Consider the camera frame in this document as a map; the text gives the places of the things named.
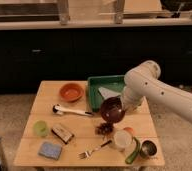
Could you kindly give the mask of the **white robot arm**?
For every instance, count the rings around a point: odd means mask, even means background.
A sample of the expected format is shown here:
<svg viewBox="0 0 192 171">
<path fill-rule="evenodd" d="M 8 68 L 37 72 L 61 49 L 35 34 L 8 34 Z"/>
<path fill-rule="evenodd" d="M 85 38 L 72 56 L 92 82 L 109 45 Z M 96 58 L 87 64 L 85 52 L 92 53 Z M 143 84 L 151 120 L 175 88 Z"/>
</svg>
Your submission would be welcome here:
<svg viewBox="0 0 192 171">
<path fill-rule="evenodd" d="M 135 109 L 147 97 L 162 103 L 180 117 L 192 123 L 192 94 L 158 80 L 160 66 L 147 60 L 124 75 L 125 87 L 121 93 L 122 107 Z"/>
</svg>

